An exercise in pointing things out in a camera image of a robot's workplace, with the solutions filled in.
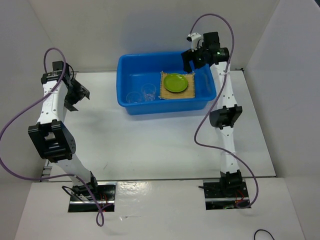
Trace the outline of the lime green plate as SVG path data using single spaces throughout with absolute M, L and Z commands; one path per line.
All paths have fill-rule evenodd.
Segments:
M 181 93 L 187 89 L 189 83 L 184 75 L 178 73 L 170 73 L 164 77 L 163 85 L 169 92 Z

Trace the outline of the square bamboo mat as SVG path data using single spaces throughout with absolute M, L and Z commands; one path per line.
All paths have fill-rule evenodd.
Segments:
M 180 99 L 193 99 L 196 96 L 195 90 L 195 73 L 190 74 L 181 74 L 186 77 L 188 80 L 188 87 L 185 91 L 180 93 L 173 93 L 165 89 L 163 80 L 168 74 L 178 74 L 178 73 L 166 73 L 161 72 L 160 78 L 160 91 L 159 91 L 159 98 L 162 100 L 180 100 Z

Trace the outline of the clear plastic cup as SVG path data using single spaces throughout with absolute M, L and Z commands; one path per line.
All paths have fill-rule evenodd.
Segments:
M 154 101 L 156 98 L 156 91 L 157 91 L 157 88 L 155 85 L 151 83 L 144 84 L 141 87 L 141 92 L 142 92 L 144 101 L 145 102 Z
M 129 92 L 126 96 L 126 101 L 130 104 L 140 103 L 142 102 L 142 95 L 140 92 L 137 91 Z

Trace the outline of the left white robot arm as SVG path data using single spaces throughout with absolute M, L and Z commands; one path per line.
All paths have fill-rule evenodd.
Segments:
M 76 111 L 75 104 L 90 97 L 90 91 L 79 83 L 73 68 L 63 61 L 52 63 L 52 72 L 44 73 L 44 94 L 40 117 L 29 126 L 28 135 L 42 159 L 59 166 L 73 182 L 72 191 L 81 201 L 98 197 L 100 188 L 91 171 L 76 155 L 76 141 L 64 124 L 66 113 Z

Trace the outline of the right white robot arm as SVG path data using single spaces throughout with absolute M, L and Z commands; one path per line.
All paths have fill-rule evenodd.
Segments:
M 200 69 L 205 65 L 210 67 L 212 77 L 219 83 L 219 92 L 214 103 L 216 109 L 209 111 L 208 117 L 212 127 L 221 136 L 223 146 L 220 161 L 219 185 L 215 188 L 225 197 L 235 195 L 243 183 L 242 174 L 235 155 L 234 126 L 243 112 L 234 96 L 230 76 L 230 52 L 221 47 L 219 34 L 209 32 L 203 35 L 190 33 L 186 38 L 191 42 L 191 48 L 181 54 L 183 69 L 190 73 L 191 63 Z

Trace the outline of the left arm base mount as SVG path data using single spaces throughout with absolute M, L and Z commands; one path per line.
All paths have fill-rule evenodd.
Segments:
M 90 195 L 84 196 L 75 193 L 75 187 L 62 186 L 61 187 L 70 197 L 68 212 L 69 213 L 88 213 L 98 212 L 98 207 Z M 94 193 L 98 205 L 103 212 L 115 211 L 116 198 L 116 182 L 101 181 L 98 182 L 97 192 Z

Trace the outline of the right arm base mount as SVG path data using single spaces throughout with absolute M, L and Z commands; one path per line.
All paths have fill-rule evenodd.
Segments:
M 203 190 L 206 210 L 239 209 L 250 204 L 245 181 L 235 188 L 223 189 L 219 180 L 203 180 L 198 188 Z

